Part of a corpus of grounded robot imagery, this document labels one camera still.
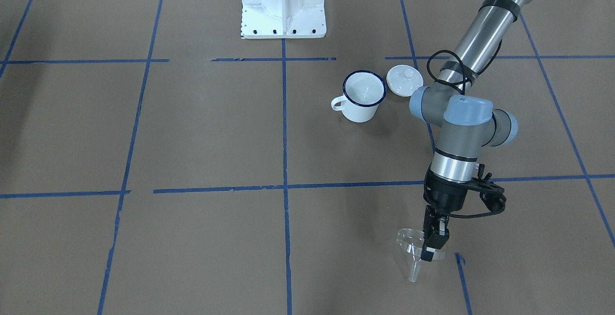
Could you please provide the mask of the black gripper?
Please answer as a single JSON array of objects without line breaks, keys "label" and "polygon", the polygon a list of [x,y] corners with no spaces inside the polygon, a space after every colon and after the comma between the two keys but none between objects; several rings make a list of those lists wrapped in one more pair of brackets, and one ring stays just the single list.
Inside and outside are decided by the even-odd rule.
[{"label": "black gripper", "polygon": [[[422,229],[429,231],[432,222],[443,218],[444,215],[450,215],[452,218],[471,219],[472,215],[453,214],[454,211],[463,208],[464,201],[470,185],[474,180],[470,179],[467,182],[454,182],[440,177],[434,173],[431,168],[428,168],[425,175],[424,183],[424,199],[428,205],[426,206],[424,223]],[[450,237],[449,229],[444,227],[441,230],[437,227],[431,227],[429,233],[429,246],[422,247],[421,260],[424,262],[433,261],[433,250],[441,250],[446,245]]]}]

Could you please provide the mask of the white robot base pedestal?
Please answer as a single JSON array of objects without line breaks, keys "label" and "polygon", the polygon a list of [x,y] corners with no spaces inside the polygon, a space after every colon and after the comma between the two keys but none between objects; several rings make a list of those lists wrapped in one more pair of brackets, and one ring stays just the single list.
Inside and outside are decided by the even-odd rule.
[{"label": "white robot base pedestal", "polygon": [[244,39],[323,38],[325,0],[242,0]]}]

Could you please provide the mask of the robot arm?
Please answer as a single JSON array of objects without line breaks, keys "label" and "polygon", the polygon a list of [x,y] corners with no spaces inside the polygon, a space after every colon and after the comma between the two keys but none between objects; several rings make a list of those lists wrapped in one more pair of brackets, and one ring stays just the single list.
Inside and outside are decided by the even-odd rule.
[{"label": "robot arm", "polygon": [[409,101],[409,111],[440,128],[432,161],[426,171],[423,197],[426,211],[421,260],[435,259],[450,237],[448,222],[459,218],[469,191],[478,193],[487,211],[477,218],[505,210],[504,189],[495,184],[477,162],[484,146],[509,144],[518,133],[514,115],[495,109],[492,102],[468,96],[468,90],[498,54],[501,42],[532,0],[484,0],[477,16],[438,74],[428,70],[433,83],[421,86]]}]

